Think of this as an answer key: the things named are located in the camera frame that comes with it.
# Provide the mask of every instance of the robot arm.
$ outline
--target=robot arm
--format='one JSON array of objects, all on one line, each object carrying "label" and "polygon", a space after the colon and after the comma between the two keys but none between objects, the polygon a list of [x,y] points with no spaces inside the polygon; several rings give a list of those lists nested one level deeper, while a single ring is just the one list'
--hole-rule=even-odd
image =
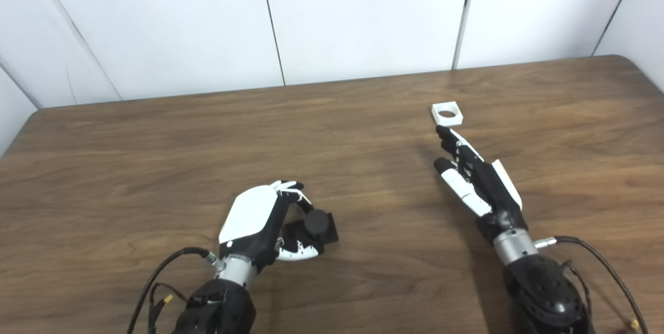
[{"label": "robot arm", "polygon": [[[318,256],[325,244],[338,240],[332,214],[314,209],[302,188],[280,180],[237,196],[219,233],[214,279],[190,296],[173,334],[249,332],[256,318],[249,295],[256,275],[276,260]],[[284,225],[290,204],[297,204],[305,217]]]},{"label": "robot arm", "polygon": [[453,160],[434,167],[455,194],[477,215],[477,228],[502,261],[507,291],[515,301],[518,332],[594,333],[590,313],[562,266],[540,254],[528,233],[522,201],[507,171],[491,164],[450,128],[437,126],[443,150]]}]

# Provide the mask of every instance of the black wire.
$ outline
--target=black wire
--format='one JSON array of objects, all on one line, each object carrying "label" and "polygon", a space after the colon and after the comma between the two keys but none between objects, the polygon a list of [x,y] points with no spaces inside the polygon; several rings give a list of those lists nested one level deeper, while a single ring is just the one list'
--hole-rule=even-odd
[{"label": "black wire", "polygon": [[149,301],[149,302],[150,302],[150,305],[155,305],[155,290],[156,290],[157,287],[159,287],[159,286],[163,286],[163,287],[166,287],[166,289],[171,290],[171,291],[173,292],[173,294],[175,294],[175,296],[177,296],[178,298],[180,298],[180,300],[182,300],[182,301],[184,301],[185,303],[187,303],[187,297],[185,296],[185,294],[182,294],[182,293],[181,293],[180,291],[178,291],[178,289],[176,289],[175,287],[173,287],[173,286],[171,286],[171,285],[169,285],[169,284],[164,284],[163,282],[155,282],[155,284],[152,285],[152,290],[150,291],[150,301]]},{"label": "black wire", "polygon": [[157,318],[159,318],[159,313],[161,313],[161,308],[163,308],[163,306],[161,306],[161,308],[159,308],[158,310],[155,309],[155,291],[157,290],[157,287],[159,287],[159,286],[163,286],[163,287],[166,287],[166,289],[171,290],[173,292],[173,294],[175,294],[178,298],[180,298],[180,300],[187,303],[187,297],[185,296],[185,294],[182,294],[175,287],[173,287],[169,284],[164,284],[162,282],[155,282],[155,284],[152,285],[152,289],[150,289],[150,299],[149,299],[149,304],[147,306],[147,331],[148,332],[152,332],[152,330],[156,329],[155,326],[157,324]]},{"label": "black wire", "polygon": [[586,285],[586,281],[584,281],[583,277],[581,277],[581,273],[579,273],[578,270],[574,267],[574,264],[572,264],[571,260],[567,260],[564,263],[562,263],[562,268],[563,270],[565,268],[568,268],[572,274],[578,278],[578,280],[581,282],[581,287],[583,287],[583,292],[586,294],[586,306],[588,307],[588,315],[592,315],[592,302],[590,301],[590,289],[588,289],[588,285]]},{"label": "black wire", "polygon": [[553,237],[557,240],[558,243],[574,243],[578,244],[580,246],[585,247],[588,251],[590,251],[591,254],[593,254],[597,260],[602,263],[602,265],[606,268],[606,270],[609,272],[611,277],[614,278],[614,281],[616,281],[616,284],[620,287],[620,289],[623,291],[625,294],[625,297],[629,301],[629,305],[631,306],[631,309],[634,311],[634,314],[636,315],[636,319],[639,322],[639,325],[641,326],[641,332],[643,334],[648,334],[648,327],[645,325],[645,320],[643,319],[643,315],[641,315],[641,311],[639,310],[639,307],[636,305],[636,301],[634,301],[634,298],[631,296],[631,293],[629,292],[629,289],[625,286],[625,283],[622,282],[620,277],[618,276],[618,273],[616,273],[616,270],[612,268],[612,266],[609,264],[609,261],[607,261],[604,256],[602,256],[596,249],[594,249],[590,244],[587,244],[586,242],[582,241],[581,239],[577,239],[577,237],[569,237],[566,235],[557,235],[556,237]]},{"label": "black wire", "polygon": [[157,268],[152,272],[152,275],[147,279],[147,282],[145,282],[145,286],[143,286],[143,290],[141,291],[141,294],[138,298],[138,303],[136,303],[136,308],[133,310],[133,315],[131,315],[131,320],[129,321],[129,327],[127,328],[127,334],[132,334],[133,333],[133,327],[136,325],[136,320],[138,320],[138,315],[141,313],[141,308],[143,306],[143,303],[145,302],[145,297],[147,296],[147,293],[150,290],[150,287],[152,287],[152,283],[154,283],[155,279],[161,273],[161,271],[173,260],[178,258],[179,256],[182,255],[187,255],[187,254],[199,254],[201,258],[206,258],[210,252],[207,249],[201,248],[201,247],[185,247],[183,249],[180,249],[180,251],[173,252],[171,256],[168,258],[164,259],[164,261],[157,266]]}]

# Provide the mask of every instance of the cable connector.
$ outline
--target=cable connector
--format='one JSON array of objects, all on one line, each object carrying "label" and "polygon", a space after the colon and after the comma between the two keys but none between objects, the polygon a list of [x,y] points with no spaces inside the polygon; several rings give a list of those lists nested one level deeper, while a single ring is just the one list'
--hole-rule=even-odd
[{"label": "cable connector", "polygon": [[541,249],[541,248],[545,248],[545,247],[553,246],[553,245],[555,245],[557,242],[558,242],[558,240],[555,239],[555,237],[548,237],[547,239],[536,240],[536,241],[534,242],[534,245],[535,245],[535,248],[536,248],[536,249]]}]

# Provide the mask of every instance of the wooden table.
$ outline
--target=wooden table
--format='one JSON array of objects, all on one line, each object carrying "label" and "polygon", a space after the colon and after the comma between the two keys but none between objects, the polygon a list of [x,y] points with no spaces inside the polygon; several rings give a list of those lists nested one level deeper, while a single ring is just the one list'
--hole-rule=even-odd
[{"label": "wooden table", "polygon": [[[43,109],[0,161],[0,332],[124,332],[154,267],[216,249],[235,196],[278,178],[305,183],[341,241],[259,275],[253,333],[510,332],[498,257],[432,167],[430,107],[451,100],[533,237],[595,245],[662,332],[664,96],[617,56]],[[598,332],[632,318],[590,254],[546,253],[585,275]],[[185,257],[159,280],[210,277]]]}]

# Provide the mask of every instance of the white wall panel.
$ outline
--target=white wall panel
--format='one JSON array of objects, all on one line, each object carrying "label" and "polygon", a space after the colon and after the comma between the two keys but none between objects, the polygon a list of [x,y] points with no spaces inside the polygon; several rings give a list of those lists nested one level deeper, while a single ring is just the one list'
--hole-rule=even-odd
[{"label": "white wall panel", "polygon": [[0,0],[0,62],[44,107],[119,100],[53,0]]},{"label": "white wall panel", "polygon": [[33,103],[0,69],[0,157],[35,111]]},{"label": "white wall panel", "polygon": [[463,0],[269,0],[287,85],[450,69]]},{"label": "white wall panel", "polygon": [[471,0],[458,68],[592,54],[618,0]]},{"label": "white wall panel", "polygon": [[123,98],[283,85],[266,0],[61,0]]},{"label": "white wall panel", "polygon": [[623,0],[595,54],[626,56],[664,91],[662,6],[662,0]]}]

